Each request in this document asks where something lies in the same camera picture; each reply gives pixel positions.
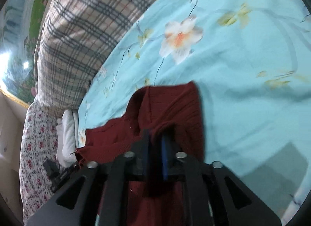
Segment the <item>wall mural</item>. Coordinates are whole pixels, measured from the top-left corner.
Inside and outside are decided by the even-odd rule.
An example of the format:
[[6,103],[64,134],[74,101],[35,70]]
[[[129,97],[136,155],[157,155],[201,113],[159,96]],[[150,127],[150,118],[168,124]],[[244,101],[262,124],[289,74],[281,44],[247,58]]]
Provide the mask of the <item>wall mural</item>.
[[0,11],[0,88],[31,104],[34,52],[48,0],[7,0]]

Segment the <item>red cloth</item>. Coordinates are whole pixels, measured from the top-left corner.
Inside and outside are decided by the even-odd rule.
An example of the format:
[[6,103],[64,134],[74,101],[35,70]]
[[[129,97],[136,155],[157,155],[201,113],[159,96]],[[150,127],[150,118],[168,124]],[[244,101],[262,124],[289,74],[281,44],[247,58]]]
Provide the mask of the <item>red cloth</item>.
[[[193,82],[178,86],[145,87],[133,94],[125,114],[104,126],[86,130],[86,145],[77,150],[83,160],[111,162],[130,150],[149,129],[151,141],[173,127],[175,141],[187,154],[203,160],[203,126],[198,90]],[[145,183],[129,184],[129,226],[178,226],[183,222],[181,185],[164,183],[161,195],[147,197]]]

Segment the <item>beige wall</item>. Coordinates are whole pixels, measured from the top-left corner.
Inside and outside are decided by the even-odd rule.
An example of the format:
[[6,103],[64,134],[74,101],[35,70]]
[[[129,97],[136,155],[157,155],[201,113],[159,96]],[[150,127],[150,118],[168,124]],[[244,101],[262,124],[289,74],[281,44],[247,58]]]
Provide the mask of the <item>beige wall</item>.
[[0,93],[0,193],[21,221],[19,159],[23,125]]
[[16,116],[16,118],[24,125],[27,109],[23,106],[19,105],[18,103],[12,101],[8,97],[4,97],[7,104],[9,104],[9,107],[12,109],[13,114]]

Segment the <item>gold trim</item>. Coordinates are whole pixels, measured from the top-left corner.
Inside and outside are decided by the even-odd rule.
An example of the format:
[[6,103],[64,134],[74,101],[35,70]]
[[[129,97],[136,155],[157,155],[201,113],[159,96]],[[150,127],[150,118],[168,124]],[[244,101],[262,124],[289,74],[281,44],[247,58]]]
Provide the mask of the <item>gold trim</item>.
[[29,108],[29,104],[27,104],[26,102],[23,102],[22,100],[20,100],[15,95],[13,95],[10,92],[8,92],[7,90],[3,90],[3,89],[0,88],[0,92],[2,94],[4,94],[6,97],[8,97],[9,99],[11,99],[12,101],[14,101],[17,104],[23,106],[24,108]]

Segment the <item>white folded towel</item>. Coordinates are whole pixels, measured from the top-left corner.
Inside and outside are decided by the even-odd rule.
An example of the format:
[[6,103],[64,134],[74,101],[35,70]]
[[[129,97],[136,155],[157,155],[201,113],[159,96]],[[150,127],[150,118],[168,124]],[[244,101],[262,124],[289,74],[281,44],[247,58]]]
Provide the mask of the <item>white folded towel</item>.
[[56,160],[62,165],[65,166],[67,163],[64,160],[63,157],[63,147],[64,147],[64,129],[63,129],[63,122],[61,118],[57,119],[57,137],[58,137],[58,147],[57,147],[57,152],[56,152]]
[[79,129],[79,117],[78,112],[73,111],[73,120],[75,122],[75,140],[76,140],[76,148],[79,148],[79,135],[78,135],[78,129]]
[[78,113],[77,111],[65,110],[63,119],[58,120],[57,136],[59,145],[56,159],[64,167],[70,167],[77,161],[74,154],[78,141]]

